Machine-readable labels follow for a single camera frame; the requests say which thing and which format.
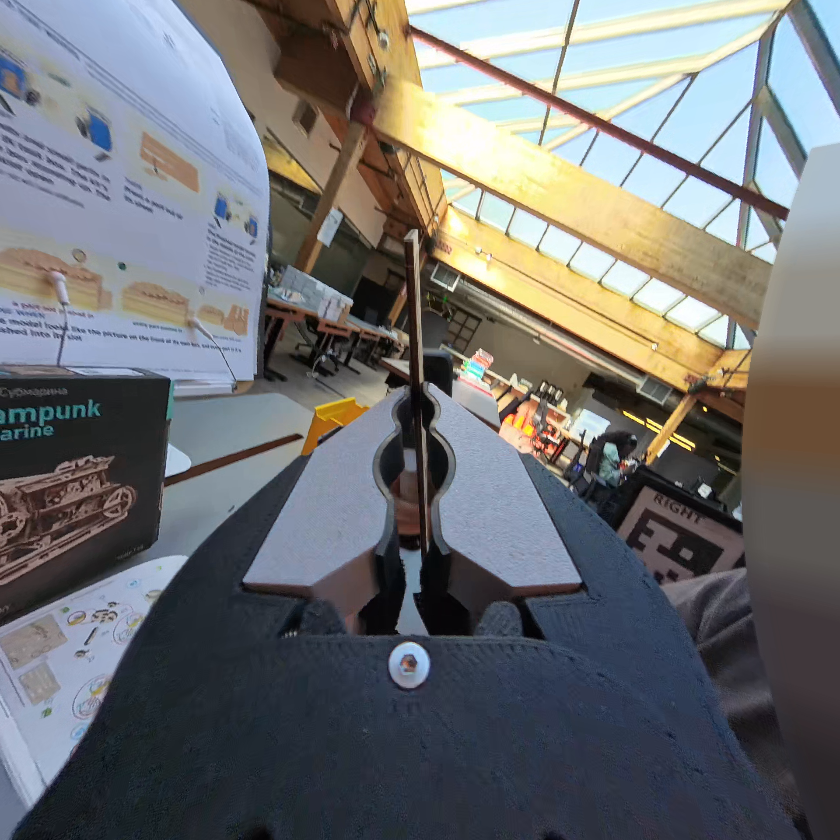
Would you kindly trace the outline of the yellow plastic bin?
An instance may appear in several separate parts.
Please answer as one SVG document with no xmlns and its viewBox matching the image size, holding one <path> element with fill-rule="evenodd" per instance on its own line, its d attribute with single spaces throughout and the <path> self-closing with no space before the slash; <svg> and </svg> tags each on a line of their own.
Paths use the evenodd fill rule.
<svg viewBox="0 0 840 840">
<path fill-rule="evenodd" d="M 359 404 L 352 397 L 316 406 L 301 449 L 301 456 L 309 456 L 323 440 L 351 424 L 368 410 L 367 405 Z"/>
</svg>

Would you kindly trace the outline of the brown wooden rod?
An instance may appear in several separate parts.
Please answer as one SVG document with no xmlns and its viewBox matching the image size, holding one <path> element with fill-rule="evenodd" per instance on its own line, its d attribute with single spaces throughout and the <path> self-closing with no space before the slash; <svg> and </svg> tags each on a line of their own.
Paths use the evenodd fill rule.
<svg viewBox="0 0 840 840">
<path fill-rule="evenodd" d="M 258 455 L 263 455 L 274 449 L 294 444 L 302 440 L 304 440 L 304 437 L 301 434 L 290 434 L 288 436 L 279 437 L 277 439 L 270 440 L 268 442 L 259 444 L 254 447 L 239 450 L 230 455 L 223 455 L 217 458 L 212 458 L 200 465 L 194 465 L 181 473 L 166 477 L 164 479 L 163 487 L 172 487 L 173 485 L 182 483 L 183 481 L 203 476 L 207 473 L 211 473 L 224 467 L 237 464 L 241 461 L 251 459 Z"/>
</svg>

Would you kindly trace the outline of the black model kit box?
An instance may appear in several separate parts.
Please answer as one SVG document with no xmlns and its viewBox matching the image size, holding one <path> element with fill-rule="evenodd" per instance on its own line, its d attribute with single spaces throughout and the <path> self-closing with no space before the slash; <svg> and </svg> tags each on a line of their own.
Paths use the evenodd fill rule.
<svg viewBox="0 0 840 840">
<path fill-rule="evenodd" d="M 158 539 L 173 400 L 149 371 L 2 365 L 2 623 Z"/>
</svg>

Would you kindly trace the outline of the person's right forearm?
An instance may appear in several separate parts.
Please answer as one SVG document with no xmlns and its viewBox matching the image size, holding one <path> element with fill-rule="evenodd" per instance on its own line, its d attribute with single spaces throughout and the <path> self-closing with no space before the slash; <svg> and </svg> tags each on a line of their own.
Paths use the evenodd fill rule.
<svg viewBox="0 0 840 840">
<path fill-rule="evenodd" d="M 760 655 L 746 569 L 666 583 L 661 589 L 694 640 L 743 751 L 801 837 L 811 839 Z"/>
</svg>

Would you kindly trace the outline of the red ceiling pipe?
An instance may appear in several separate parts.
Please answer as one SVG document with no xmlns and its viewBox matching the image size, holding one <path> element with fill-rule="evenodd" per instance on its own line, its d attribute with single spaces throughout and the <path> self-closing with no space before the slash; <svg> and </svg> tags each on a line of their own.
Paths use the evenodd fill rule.
<svg viewBox="0 0 840 840">
<path fill-rule="evenodd" d="M 570 101 L 564 100 L 549 91 L 543 90 L 535 83 L 521 79 L 509 71 L 498 68 L 497 66 L 489 63 L 489 61 L 478 58 L 459 47 L 451 45 L 449 42 L 446 42 L 441 38 L 414 26 L 413 24 L 407 24 L 405 26 L 405 31 L 406 35 L 432 47 L 446 57 L 452 58 L 456 63 L 476 70 L 488 78 L 511 88 L 528 98 L 541 102 L 548 109 L 555 110 L 572 117 L 588 128 L 606 134 L 609 137 L 634 148 L 642 154 L 654 157 L 655 159 L 670 165 L 680 172 L 683 172 L 685 175 L 696 178 L 697 180 L 704 182 L 709 186 L 715 187 L 735 199 L 738 199 L 742 203 L 753 207 L 757 211 L 762 211 L 783 221 L 787 220 L 789 216 L 790 211 L 787 207 L 749 189 L 747 186 L 735 183 L 713 171 L 708 170 L 696 162 L 690 161 L 683 156 L 664 149 L 651 140 L 647 140 L 638 134 L 625 130 L 622 127 L 615 125 L 614 122 L 601 118 L 593 112 L 588 112 Z"/>
</svg>

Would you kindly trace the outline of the white instruction booklet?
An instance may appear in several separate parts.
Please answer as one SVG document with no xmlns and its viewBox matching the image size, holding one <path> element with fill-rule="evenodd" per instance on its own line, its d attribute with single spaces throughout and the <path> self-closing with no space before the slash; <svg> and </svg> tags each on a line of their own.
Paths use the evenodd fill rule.
<svg viewBox="0 0 840 840">
<path fill-rule="evenodd" d="M 125 651 L 186 561 L 145 561 L 2 627 L 2 766 L 27 808 L 76 750 Z"/>
</svg>

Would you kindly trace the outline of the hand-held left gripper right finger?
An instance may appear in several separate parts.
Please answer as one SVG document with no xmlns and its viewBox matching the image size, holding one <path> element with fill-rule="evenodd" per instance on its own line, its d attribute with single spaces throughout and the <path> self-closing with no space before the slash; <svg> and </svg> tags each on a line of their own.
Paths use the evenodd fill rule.
<svg viewBox="0 0 840 840">
<path fill-rule="evenodd" d="M 495 602 L 579 592 L 583 580 L 521 454 L 436 385 L 423 385 L 429 545 L 420 616 L 470 635 Z"/>
</svg>

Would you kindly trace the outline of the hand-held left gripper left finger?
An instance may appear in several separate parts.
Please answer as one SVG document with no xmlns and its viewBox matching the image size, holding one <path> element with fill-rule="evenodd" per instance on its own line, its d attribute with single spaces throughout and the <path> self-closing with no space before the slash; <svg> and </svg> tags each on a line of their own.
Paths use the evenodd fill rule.
<svg viewBox="0 0 840 840">
<path fill-rule="evenodd" d="M 310 454 L 244 589 L 329 602 L 352 632 L 396 633 L 406 577 L 392 486 L 410 415 L 407 389 L 394 391 Z"/>
</svg>

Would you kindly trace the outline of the plywood sheet with long slots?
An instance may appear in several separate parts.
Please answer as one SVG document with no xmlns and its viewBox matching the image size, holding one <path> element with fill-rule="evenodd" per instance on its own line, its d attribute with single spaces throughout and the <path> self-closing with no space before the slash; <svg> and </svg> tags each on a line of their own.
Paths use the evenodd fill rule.
<svg viewBox="0 0 840 840">
<path fill-rule="evenodd" d="M 419 233 L 411 229 L 403 240 L 406 270 L 406 306 L 408 327 L 409 394 L 414 426 L 416 484 L 419 508 L 419 543 L 425 560 L 431 547 L 430 502 L 432 491 L 428 474 L 428 446 L 424 425 L 424 347 L 419 283 Z"/>
</svg>

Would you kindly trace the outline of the white instruction poster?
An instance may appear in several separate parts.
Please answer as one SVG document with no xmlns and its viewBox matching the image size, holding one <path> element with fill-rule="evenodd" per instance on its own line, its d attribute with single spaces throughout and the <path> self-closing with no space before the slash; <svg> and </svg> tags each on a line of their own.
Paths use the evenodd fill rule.
<svg viewBox="0 0 840 840">
<path fill-rule="evenodd" d="M 270 184 L 176 2 L 1 2 L 1 354 L 231 382 L 258 368 Z"/>
</svg>

